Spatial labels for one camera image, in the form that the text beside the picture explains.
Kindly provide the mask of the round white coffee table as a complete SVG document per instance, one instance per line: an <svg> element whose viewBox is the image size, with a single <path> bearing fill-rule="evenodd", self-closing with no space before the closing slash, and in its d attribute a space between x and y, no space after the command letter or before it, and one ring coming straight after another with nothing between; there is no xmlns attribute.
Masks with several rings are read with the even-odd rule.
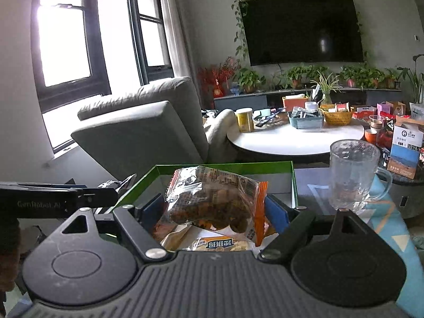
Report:
<svg viewBox="0 0 424 318"><path fill-rule="evenodd" d="M234 124L227 131L228 140L242 150L288 157L327 154L334 142L343 139L360 140L363 136L364 127L356 119L352 119L346 126L325 123L320 129L296 129L289 123L283 123L241 133Z"/></svg>

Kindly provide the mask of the green cardboard box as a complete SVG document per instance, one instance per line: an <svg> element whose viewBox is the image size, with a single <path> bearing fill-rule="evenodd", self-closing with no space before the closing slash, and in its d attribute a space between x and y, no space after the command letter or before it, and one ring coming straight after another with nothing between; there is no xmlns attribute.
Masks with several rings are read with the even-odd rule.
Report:
<svg viewBox="0 0 424 318"><path fill-rule="evenodd" d="M256 162L204 165L156 165L116 203L146 205L155 195L167 194L168 187L198 191L203 187L232 188L245 198L255 193L254 183L267 182L267 194L290 208L298 206L298 191L292 162Z"/></svg>

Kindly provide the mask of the white snack packet in box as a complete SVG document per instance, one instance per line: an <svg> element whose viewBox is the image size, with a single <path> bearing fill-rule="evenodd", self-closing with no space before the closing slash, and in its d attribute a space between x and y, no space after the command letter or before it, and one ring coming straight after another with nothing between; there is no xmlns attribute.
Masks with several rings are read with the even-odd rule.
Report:
<svg viewBox="0 0 424 318"><path fill-rule="evenodd" d="M177 226L160 243L162 247L170 251L233 252L255 248L254 243L250 241L189 225Z"/></svg>

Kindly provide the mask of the orange nut snack bag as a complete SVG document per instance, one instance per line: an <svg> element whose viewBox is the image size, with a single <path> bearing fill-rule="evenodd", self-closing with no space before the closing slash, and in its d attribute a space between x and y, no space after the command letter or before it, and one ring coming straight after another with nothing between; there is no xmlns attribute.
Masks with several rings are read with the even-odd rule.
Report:
<svg viewBox="0 0 424 318"><path fill-rule="evenodd" d="M264 204L267 186L267 182L255 182L255 193L248 198L232 188L203 187L196 192L183 186L168 187L165 217L178 225L190 223L210 231L229 227L259 246L268 228Z"/></svg>

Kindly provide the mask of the yellow tin can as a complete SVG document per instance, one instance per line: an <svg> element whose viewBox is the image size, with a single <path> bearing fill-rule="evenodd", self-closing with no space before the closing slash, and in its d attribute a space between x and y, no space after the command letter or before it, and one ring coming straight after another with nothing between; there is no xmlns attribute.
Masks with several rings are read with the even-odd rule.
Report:
<svg viewBox="0 0 424 318"><path fill-rule="evenodd" d="M241 133L254 131L253 110L252 108L240 108L235 111L238 127Z"/></svg>

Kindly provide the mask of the black wall television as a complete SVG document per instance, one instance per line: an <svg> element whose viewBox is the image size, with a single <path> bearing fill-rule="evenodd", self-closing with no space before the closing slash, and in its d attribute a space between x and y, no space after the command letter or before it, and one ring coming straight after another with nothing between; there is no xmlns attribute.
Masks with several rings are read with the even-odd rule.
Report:
<svg viewBox="0 0 424 318"><path fill-rule="evenodd" d="M247 0L239 6L252 66L364 61L353 0Z"/></svg>

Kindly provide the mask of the clear glass mug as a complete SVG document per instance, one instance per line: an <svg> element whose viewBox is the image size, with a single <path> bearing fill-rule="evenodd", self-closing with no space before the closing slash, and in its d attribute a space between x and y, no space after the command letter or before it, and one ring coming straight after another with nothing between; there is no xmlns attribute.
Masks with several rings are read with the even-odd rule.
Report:
<svg viewBox="0 0 424 318"><path fill-rule="evenodd" d="M329 203L335 210L364 209L368 202L381 200L390 191L392 174L379 167L380 150L362 140L343 139L330 145ZM386 181L382 192L371 195L376 175Z"/></svg>

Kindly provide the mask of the blue plastic tray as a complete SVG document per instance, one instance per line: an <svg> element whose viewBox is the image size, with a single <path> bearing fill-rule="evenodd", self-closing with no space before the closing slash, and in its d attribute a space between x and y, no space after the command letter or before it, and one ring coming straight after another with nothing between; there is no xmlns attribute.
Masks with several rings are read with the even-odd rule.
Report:
<svg viewBox="0 0 424 318"><path fill-rule="evenodd" d="M296 129L321 129L324 117L320 111L296 110L288 113L290 125Z"/></svg>

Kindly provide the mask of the spider plant in pot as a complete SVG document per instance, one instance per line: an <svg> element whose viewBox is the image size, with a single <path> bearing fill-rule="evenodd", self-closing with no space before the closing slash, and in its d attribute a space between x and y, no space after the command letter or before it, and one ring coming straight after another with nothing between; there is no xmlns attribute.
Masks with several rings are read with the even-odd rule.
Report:
<svg viewBox="0 0 424 318"><path fill-rule="evenodd" d="M324 73L318 71L318 80L312 81L313 83L313 99L318 96L318 93L321 93L322 97L319 100L320 104L330 105L332 100L330 93L332 91L338 91L342 88L339 84L338 76L335 76L333 73L328 74L327 76Z"/></svg>

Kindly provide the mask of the white blue carton box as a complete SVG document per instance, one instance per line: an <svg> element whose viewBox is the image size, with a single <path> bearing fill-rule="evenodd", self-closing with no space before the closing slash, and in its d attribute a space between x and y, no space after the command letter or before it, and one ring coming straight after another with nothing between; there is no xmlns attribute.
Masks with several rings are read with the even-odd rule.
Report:
<svg viewBox="0 0 424 318"><path fill-rule="evenodd" d="M414 179L423 148L423 121L397 116L387 169Z"/></svg>

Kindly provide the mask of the blue patterned table cloth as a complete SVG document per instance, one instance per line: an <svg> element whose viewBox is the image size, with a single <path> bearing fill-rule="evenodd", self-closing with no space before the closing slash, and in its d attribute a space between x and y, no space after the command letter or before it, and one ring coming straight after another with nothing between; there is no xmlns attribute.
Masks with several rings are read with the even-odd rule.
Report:
<svg viewBox="0 0 424 318"><path fill-rule="evenodd" d="M329 204L329 187L325 169L314 169L312 176L298 180L298 202L319 215L333 215ZM369 203L360 218L371 227L405 262L407 278L397 305L411 317L423 316L423 264L413 236L401 213L387 195L379 202Z"/></svg>

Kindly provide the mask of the woven yellow basket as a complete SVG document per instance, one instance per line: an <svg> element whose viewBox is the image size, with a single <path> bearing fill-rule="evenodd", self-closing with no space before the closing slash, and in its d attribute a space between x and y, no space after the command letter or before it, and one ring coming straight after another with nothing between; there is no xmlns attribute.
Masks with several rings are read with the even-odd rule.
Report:
<svg viewBox="0 0 424 318"><path fill-rule="evenodd" d="M324 115L325 122L330 126L347 126L350 124L353 116L353 110L342 108L340 111L337 110L335 105L322 105L320 107L322 114Z"/></svg>

